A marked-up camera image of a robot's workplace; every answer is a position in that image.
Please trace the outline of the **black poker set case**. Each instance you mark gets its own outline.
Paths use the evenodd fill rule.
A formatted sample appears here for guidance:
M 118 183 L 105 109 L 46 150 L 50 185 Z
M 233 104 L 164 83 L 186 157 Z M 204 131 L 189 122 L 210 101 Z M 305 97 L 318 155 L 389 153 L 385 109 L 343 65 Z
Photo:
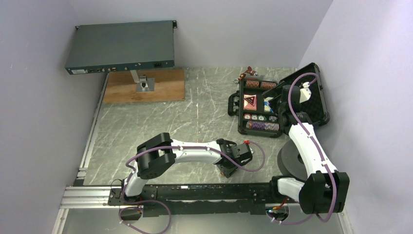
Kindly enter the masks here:
M 291 126 L 281 126 L 279 122 L 280 120 L 278 119 L 278 122 L 276 122 L 280 126 L 280 129 L 278 131 L 263 131 L 248 129 L 245 127 L 247 121 L 254 120 L 244 119 L 244 114 L 264 115 L 267 118 L 267 121 L 265 122 L 271 122 L 268 119 L 270 116 L 278 117 L 278 114 L 275 114 L 274 112 L 264 112 L 264 101 L 269 101 L 273 97 L 263 98 L 262 94 L 264 91 L 266 91 L 266 89 L 263 89 L 261 87 L 246 87 L 245 82 L 247 80 L 259 81 L 260 83 L 276 82 L 269 80 L 258 80 L 256 77 L 246 77 L 240 81 L 240 87 L 238 91 L 233 93 L 228 98 L 227 113 L 230 116 L 238 117 L 238 132 L 240 134 L 278 138 L 282 134 L 288 134 L 291 126 L 296 125 L 298 121 L 301 121 L 302 123 L 309 123 L 314 128 L 316 128 L 327 124 L 330 120 L 330 115 L 327 110 L 323 93 L 320 69 L 315 63 L 310 63 L 280 80 L 286 83 L 286 85 L 283 86 L 282 94 L 288 94 L 289 107 L 294 120 Z M 305 82 L 310 82 L 310 90 L 312 92 L 312 95 L 307 102 L 300 103 L 300 88 L 302 88 L 302 84 Z

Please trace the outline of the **poker chip roll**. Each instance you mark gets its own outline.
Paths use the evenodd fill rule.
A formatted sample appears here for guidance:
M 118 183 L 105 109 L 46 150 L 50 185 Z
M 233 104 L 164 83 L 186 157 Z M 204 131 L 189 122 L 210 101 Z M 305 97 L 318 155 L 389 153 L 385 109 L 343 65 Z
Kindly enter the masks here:
M 276 82 L 261 82 L 260 87 L 266 90 L 276 87 L 278 84 Z

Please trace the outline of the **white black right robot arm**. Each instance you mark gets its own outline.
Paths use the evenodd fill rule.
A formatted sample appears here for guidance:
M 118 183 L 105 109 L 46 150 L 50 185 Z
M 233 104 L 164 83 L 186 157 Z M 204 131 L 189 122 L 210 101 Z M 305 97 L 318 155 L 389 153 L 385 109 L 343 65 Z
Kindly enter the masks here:
M 263 98 L 271 98 L 269 104 L 277 113 L 280 130 L 297 148 L 307 176 L 304 182 L 285 175 L 276 176 L 268 195 L 274 202 L 281 202 L 286 197 L 294 199 L 305 214 L 331 215 L 343 211 L 350 179 L 329 160 L 309 115 L 300 110 L 301 104 L 312 98 L 310 86 L 310 82 L 302 86 L 280 83 L 263 93 Z

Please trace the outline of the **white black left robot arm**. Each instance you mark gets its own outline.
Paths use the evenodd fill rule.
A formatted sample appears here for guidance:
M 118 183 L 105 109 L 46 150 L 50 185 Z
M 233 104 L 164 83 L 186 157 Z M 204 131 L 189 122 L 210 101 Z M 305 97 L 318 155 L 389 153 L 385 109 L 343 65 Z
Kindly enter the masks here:
M 135 204 L 146 183 L 165 173 L 177 163 L 201 162 L 224 169 L 244 167 L 253 158 L 248 143 L 237 144 L 223 138 L 196 143 L 172 139 L 169 133 L 160 133 L 136 148 L 136 154 L 126 166 L 131 175 L 123 182 L 121 199 Z

